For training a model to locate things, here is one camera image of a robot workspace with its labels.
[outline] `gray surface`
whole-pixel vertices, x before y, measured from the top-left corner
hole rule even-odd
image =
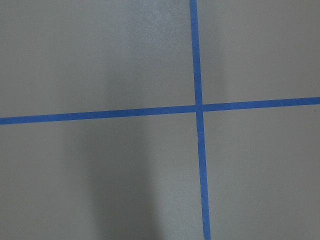
[[[214,240],[317,240],[320,107],[205,113]]]
[[[188,0],[3,0],[0,55],[0,117],[194,104]]]
[[[320,95],[320,1],[199,0],[203,102]]]
[[[0,239],[200,240],[195,115],[3,125]]]

